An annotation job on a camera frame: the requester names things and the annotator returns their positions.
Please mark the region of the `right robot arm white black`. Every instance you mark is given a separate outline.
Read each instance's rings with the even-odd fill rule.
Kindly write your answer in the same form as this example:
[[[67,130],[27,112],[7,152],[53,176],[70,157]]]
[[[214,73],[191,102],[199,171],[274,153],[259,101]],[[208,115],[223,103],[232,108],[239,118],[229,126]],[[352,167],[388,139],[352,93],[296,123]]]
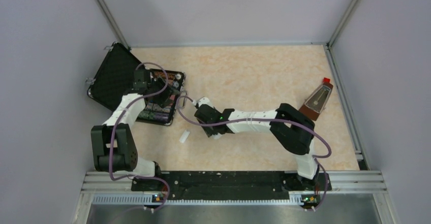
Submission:
[[[311,131],[315,123],[289,104],[282,103],[271,111],[243,112],[225,109],[219,112],[214,106],[200,104],[196,106],[194,116],[200,124],[226,122],[223,125],[204,126],[208,137],[218,138],[224,134],[258,132],[272,134],[280,144],[295,155],[297,162],[298,183],[304,189],[312,189],[319,182],[318,165],[313,160],[314,135]]]

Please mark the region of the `white remote control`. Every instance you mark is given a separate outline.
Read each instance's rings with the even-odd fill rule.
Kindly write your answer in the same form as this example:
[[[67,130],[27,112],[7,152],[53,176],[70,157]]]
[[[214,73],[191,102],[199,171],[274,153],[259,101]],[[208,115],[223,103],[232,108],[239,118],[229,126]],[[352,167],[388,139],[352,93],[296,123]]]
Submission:
[[[222,136],[223,136],[222,134],[216,134],[216,135],[213,135],[212,138],[216,140],[221,138]]]

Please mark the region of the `white battery cover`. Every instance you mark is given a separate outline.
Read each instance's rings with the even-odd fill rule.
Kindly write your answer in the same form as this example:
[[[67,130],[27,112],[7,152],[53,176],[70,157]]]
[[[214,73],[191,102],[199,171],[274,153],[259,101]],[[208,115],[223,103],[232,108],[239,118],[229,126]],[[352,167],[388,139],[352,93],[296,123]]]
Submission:
[[[183,134],[181,135],[181,137],[179,138],[179,142],[180,143],[185,143],[186,140],[188,139],[189,135],[190,135],[190,131],[189,130],[185,130],[183,132]]]

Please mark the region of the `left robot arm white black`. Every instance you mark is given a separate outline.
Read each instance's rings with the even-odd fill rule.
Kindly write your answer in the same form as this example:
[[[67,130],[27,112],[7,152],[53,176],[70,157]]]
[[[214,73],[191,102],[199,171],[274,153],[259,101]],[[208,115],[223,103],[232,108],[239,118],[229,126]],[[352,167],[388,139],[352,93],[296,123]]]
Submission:
[[[169,73],[161,72],[157,76],[151,70],[135,70],[132,84],[121,93],[119,105],[111,116],[91,129],[96,171],[111,175],[121,172],[125,177],[142,176],[144,184],[151,190],[162,186],[163,176],[157,173],[158,164],[138,155],[132,135],[132,127],[147,103],[164,108],[170,106],[173,97],[179,93],[169,83]]]

